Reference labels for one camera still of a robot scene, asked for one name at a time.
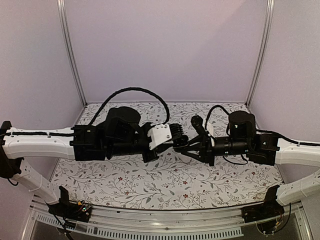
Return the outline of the black earbuds charging case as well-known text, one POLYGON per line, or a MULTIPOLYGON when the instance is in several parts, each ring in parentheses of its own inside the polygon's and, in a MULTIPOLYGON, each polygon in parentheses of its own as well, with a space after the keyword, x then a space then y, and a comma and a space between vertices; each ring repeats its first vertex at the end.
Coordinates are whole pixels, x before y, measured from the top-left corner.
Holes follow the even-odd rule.
POLYGON ((182 135, 181 137, 173 140, 173 149, 176 152, 181 152, 183 149, 189 146, 189 137, 187 135, 182 135))

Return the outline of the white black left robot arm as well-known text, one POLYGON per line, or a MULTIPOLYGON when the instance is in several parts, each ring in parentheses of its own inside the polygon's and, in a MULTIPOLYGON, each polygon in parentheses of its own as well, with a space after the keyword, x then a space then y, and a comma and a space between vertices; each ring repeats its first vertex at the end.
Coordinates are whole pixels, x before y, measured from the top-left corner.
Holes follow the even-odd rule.
POLYGON ((147 163, 158 159, 185 135, 180 124, 139 125, 141 115, 127 106, 113 107, 105 121, 75 125, 54 132, 31 132, 4 121, 0 128, 0 176, 35 192, 63 216, 74 213, 69 193, 35 171, 25 157, 55 157, 76 161, 104 161, 115 156, 142 155, 147 163))

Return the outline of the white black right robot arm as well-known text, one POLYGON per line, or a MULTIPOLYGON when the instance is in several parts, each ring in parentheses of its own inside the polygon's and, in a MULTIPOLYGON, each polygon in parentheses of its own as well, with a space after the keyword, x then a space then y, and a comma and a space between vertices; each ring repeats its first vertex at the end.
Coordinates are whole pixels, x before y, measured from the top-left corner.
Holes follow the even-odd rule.
MULTIPOLYGON (((241 156, 247 162, 258 165, 274 166, 296 164, 302 166, 320 166, 320 145, 316 142, 301 142, 289 139, 277 132, 256 128, 255 116, 239 110, 228 114, 226 136, 214 137, 209 131, 209 120, 195 115, 191 124, 197 136, 188 139, 182 135, 173 148, 182 155, 189 156, 202 163, 214 165, 215 157, 241 156)), ((242 187, 252 184, 245 191, 255 200, 258 194, 265 193, 258 213, 269 218, 278 210, 278 206, 301 200, 320 191, 320 173, 296 180, 290 184, 270 185, 268 171, 254 169, 247 173, 242 187)))

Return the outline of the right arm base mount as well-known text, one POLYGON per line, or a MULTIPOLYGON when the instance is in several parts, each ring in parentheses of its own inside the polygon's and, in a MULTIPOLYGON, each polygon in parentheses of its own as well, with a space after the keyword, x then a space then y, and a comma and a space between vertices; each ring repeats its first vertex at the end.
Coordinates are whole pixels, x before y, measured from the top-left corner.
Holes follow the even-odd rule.
POLYGON ((241 216, 245 223, 276 217, 285 213, 284 207, 277 202, 277 190, 280 186, 270 187, 262 203, 241 208, 241 216))

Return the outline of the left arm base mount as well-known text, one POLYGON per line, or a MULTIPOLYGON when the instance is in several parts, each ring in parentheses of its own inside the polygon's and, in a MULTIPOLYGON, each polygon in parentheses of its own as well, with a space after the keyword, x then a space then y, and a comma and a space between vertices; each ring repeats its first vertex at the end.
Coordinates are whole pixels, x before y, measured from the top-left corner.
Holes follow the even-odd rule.
POLYGON ((93 205, 84 200, 71 202, 69 200, 69 192, 62 186, 59 186, 59 190, 60 197, 58 203, 48 204, 48 212, 64 219, 88 223, 91 218, 93 205))

